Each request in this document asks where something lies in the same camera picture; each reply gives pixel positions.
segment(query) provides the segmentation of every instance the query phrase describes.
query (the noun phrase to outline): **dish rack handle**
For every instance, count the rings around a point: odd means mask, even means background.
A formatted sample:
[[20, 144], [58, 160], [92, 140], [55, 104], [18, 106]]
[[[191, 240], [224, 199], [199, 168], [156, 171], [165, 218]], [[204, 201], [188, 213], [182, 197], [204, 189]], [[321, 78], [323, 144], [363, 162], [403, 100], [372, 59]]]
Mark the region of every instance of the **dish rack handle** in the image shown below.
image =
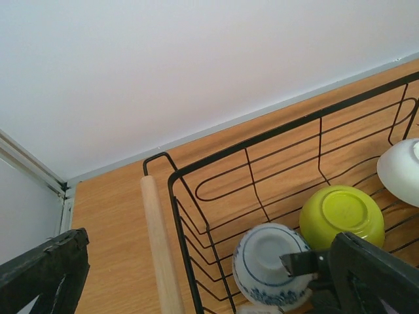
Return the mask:
[[141, 191], [162, 314], [185, 314], [155, 178], [142, 178]]

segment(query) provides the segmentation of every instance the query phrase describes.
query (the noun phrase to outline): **yellow-green bowl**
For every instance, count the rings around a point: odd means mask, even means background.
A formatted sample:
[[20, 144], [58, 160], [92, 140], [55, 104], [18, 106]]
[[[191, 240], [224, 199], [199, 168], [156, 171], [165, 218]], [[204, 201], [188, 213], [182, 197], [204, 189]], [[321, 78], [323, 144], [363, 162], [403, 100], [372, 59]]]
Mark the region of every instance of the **yellow-green bowl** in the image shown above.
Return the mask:
[[313, 250], [328, 249], [339, 232], [350, 231], [382, 247], [384, 219], [376, 202], [351, 186], [317, 191], [302, 207], [301, 234]]

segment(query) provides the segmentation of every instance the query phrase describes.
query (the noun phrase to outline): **white panel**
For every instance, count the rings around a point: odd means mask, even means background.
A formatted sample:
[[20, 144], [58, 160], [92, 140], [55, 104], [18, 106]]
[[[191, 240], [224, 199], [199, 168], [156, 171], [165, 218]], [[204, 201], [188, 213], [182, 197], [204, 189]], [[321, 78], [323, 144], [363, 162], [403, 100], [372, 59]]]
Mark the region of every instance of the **white panel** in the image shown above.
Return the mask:
[[69, 179], [417, 52], [418, 11], [417, 0], [7, 1], [0, 125]]
[[62, 201], [0, 159], [0, 264], [59, 232]]

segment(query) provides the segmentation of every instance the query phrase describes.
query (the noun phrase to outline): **blue and white bowl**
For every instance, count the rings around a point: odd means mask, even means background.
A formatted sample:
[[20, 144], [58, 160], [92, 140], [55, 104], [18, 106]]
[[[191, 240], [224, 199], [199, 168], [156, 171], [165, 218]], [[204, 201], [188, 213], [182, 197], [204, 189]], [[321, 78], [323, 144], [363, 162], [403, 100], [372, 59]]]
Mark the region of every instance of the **blue and white bowl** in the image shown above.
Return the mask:
[[250, 230], [236, 247], [232, 259], [234, 280], [250, 302], [291, 311], [311, 296], [307, 285], [313, 275], [288, 277], [280, 256], [309, 250], [294, 230], [281, 224], [261, 224]]

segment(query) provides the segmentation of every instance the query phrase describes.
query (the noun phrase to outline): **wire basket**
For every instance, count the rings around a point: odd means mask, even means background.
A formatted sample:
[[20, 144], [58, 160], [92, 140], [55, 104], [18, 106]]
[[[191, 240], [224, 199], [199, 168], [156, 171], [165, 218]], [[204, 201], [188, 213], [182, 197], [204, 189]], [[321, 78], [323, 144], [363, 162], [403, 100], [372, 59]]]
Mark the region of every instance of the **wire basket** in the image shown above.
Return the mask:
[[419, 137], [419, 72], [261, 133], [178, 169], [168, 179], [179, 244], [196, 313], [235, 313], [246, 303], [232, 276], [243, 234], [264, 222], [299, 230], [317, 190], [354, 186], [380, 206], [384, 250], [419, 267], [419, 209], [392, 196], [376, 174], [394, 143]]

